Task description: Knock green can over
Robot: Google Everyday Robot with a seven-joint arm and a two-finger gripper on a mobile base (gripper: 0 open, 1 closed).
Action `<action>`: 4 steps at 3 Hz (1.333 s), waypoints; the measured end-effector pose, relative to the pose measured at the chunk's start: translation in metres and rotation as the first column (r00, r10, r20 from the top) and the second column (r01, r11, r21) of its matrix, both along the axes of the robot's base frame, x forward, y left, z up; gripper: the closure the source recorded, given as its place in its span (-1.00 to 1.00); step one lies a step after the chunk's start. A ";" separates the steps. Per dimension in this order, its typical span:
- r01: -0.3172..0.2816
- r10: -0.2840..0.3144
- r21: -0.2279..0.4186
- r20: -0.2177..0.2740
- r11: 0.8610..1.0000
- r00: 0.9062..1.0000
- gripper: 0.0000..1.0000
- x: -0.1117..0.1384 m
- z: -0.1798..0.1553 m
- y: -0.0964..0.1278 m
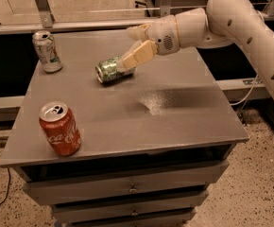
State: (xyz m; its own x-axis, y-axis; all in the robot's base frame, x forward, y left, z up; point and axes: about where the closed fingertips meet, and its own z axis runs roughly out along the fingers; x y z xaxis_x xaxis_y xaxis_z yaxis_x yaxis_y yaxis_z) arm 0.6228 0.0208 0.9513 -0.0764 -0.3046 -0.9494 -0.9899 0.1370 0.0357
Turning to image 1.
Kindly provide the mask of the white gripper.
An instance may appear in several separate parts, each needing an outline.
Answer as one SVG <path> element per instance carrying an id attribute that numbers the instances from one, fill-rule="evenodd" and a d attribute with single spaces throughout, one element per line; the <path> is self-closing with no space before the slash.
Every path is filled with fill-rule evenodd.
<path id="1" fill-rule="evenodd" d="M 127 33 L 132 40 L 137 42 L 121 57 L 121 65 L 126 69 L 135 68 L 151 61 L 156 54 L 168 55 L 180 50 L 177 22 L 174 15 L 160 18 L 151 25 L 130 26 L 127 28 Z"/>

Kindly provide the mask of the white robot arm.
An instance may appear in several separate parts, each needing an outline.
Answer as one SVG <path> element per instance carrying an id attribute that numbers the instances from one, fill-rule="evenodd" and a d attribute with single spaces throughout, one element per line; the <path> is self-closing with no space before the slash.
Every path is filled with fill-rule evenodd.
<path id="1" fill-rule="evenodd" d="M 208 0 L 206 8 L 168 15 L 128 29 L 135 44 L 117 63 L 135 68 L 157 55 L 194 46 L 209 48 L 234 43 L 263 81 L 274 100 L 274 32 L 249 0 Z"/>

